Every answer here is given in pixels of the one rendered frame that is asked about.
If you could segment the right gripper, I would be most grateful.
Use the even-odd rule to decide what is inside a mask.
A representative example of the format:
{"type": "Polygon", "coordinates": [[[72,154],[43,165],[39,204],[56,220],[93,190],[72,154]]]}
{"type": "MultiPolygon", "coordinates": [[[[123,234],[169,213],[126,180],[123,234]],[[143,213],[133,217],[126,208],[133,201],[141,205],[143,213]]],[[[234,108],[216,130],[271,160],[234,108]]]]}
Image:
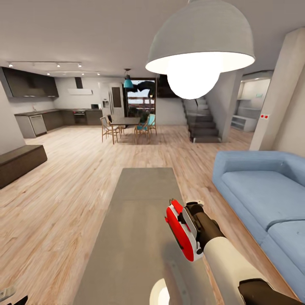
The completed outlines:
{"type": "Polygon", "coordinates": [[[180,215],[177,217],[178,221],[181,222],[181,224],[186,224],[185,219],[183,218],[183,213],[180,212],[180,215]]]}

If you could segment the radio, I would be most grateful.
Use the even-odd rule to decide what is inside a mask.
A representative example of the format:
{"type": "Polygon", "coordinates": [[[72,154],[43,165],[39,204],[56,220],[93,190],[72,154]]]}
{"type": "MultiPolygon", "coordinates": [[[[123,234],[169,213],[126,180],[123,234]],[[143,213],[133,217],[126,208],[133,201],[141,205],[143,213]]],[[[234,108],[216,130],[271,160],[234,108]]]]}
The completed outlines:
{"type": "Polygon", "coordinates": [[[194,238],[189,226],[187,224],[181,224],[181,222],[178,221],[177,217],[182,211],[183,207],[177,200],[170,201],[170,205],[166,210],[167,217],[165,216],[165,220],[169,224],[185,257],[189,261],[196,261],[204,256],[204,252],[200,247],[199,241],[196,241],[194,238]]]}

